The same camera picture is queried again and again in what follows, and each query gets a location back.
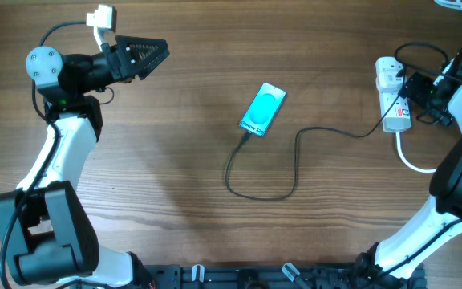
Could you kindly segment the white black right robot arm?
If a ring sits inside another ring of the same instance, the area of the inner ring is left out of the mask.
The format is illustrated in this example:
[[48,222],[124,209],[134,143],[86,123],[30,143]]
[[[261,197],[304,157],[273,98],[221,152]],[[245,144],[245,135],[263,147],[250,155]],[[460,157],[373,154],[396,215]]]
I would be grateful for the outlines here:
[[416,68],[400,95],[425,108],[436,121],[455,121],[461,138],[434,171],[423,207],[398,232],[356,259],[351,278],[364,279],[368,286],[401,288],[418,265],[462,234],[462,49],[445,60],[442,71]]

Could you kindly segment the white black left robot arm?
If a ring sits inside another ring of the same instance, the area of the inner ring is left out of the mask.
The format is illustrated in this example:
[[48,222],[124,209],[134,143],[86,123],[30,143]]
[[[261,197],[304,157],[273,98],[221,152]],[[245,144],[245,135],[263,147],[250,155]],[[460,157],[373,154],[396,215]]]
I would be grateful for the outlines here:
[[33,91],[44,97],[47,139],[31,171],[0,193],[2,285],[153,288],[132,253],[99,244],[77,196],[84,163],[103,127],[94,92],[146,78],[169,55],[163,39],[119,36],[96,55],[40,45],[26,58]]

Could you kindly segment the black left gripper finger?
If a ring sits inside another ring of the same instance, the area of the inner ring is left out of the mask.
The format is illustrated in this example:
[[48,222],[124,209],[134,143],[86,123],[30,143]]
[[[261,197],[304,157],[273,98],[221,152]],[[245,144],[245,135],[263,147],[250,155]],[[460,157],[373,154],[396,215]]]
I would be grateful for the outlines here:
[[170,51],[165,49],[157,57],[151,60],[146,67],[144,67],[139,73],[139,79],[143,80],[149,76],[164,60],[170,56]]
[[115,40],[116,53],[121,65],[120,72],[124,77],[138,76],[151,60],[167,49],[167,42],[164,39],[117,35]]

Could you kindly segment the Galaxy S25 smartphone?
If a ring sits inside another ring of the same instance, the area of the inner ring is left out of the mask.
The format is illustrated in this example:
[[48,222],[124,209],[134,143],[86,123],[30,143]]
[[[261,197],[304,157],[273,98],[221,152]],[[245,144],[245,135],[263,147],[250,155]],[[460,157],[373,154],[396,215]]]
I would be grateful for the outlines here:
[[263,137],[286,98],[286,91],[270,83],[263,83],[239,126],[258,137]]

